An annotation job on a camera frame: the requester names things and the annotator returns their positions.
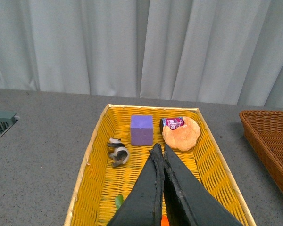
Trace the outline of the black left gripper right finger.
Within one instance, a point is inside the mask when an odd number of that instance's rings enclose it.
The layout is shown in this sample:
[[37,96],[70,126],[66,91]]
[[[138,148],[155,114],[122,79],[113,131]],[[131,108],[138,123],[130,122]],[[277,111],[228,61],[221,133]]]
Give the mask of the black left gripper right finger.
[[168,146],[164,148],[164,198],[171,226],[241,226]]

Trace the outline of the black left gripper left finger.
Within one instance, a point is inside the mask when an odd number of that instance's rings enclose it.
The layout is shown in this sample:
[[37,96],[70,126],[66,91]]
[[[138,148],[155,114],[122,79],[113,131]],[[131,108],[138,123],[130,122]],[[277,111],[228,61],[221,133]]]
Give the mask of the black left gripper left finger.
[[164,180],[162,148],[156,143],[130,194],[107,225],[161,225]]

